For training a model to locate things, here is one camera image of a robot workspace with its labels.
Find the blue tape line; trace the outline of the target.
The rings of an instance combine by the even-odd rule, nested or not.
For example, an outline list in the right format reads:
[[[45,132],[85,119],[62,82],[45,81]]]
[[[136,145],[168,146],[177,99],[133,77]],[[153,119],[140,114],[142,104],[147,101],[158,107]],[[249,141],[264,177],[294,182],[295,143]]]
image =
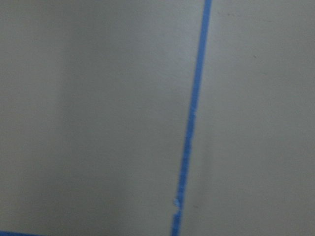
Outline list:
[[[206,45],[208,37],[208,28],[210,22],[212,1],[205,0],[202,12],[202,19],[200,25],[200,34],[196,55],[196,63],[194,68],[194,75],[192,81],[191,96],[189,101],[189,112],[187,118],[187,125],[185,130],[185,139],[183,145],[183,153],[181,159],[181,166],[179,171],[179,178],[177,184],[176,196],[173,201],[176,207],[176,212],[173,214],[171,224],[171,236],[180,235],[181,221],[183,216],[183,210],[185,205],[186,186],[189,176],[189,163],[192,150],[192,141],[194,137],[196,113],[198,109],[198,101],[200,95],[200,87],[202,82],[203,66],[206,55]]]

